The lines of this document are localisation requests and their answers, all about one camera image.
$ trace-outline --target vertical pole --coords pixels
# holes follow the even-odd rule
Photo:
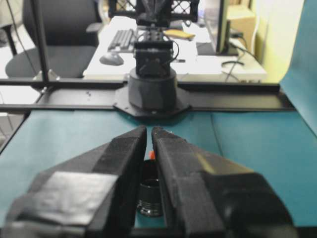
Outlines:
[[[5,31],[6,36],[8,38],[11,52],[12,52],[13,56],[15,56],[17,54],[17,52],[16,52],[15,44],[14,44],[12,34],[11,34],[11,25],[7,25],[7,26],[3,27],[3,30]]]
[[[35,37],[37,42],[37,48],[39,51],[42,79],[45,85],[49,82],[49,63],[40,0],[31,0],[31,9],[33,12],[35,22]]]

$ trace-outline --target black chair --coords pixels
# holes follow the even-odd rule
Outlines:
[[[102,20],[95,0],[41,0],[46,34],[49,68],[62,78],[82,78],[99,44],[98,31]],[[36,45],[35,25],[30,0],[24,0],[23,23]],[[4,27],[10,40],[10,26]],[[9,77],[34,77],[41,69],[37,49],[27,51],[34,73],[25,53],[14,54],[6,65]]]

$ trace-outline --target computer monitor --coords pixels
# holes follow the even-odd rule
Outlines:
[[[229,0],[206,1],[205,23],[211,38],[211,45],[217,53],[223,52],[227,29]]]
[[[205,1],[205,24],[209,31],[210,45],[199,49],[203,55],[235,56],[237,51],[229,45],[230,24],[227,21],[230,0]]]

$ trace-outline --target black cylinder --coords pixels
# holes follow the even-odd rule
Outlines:
[[[129,102],[149,111],[169,111],[176,104],[176,72],[167,77],[140,77],[134,68],[130,72]]]
[[[143,162],[137,209],[142,215],[147,217],[163,215],[158,172],[156,163],[153,160],[145,160]]]

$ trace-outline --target monitor stand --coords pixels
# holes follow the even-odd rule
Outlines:
[[[199,56],[238,56],[238,50],[229,44],[223,52],[217,53],[210,42],[196,43],[197,52]]]

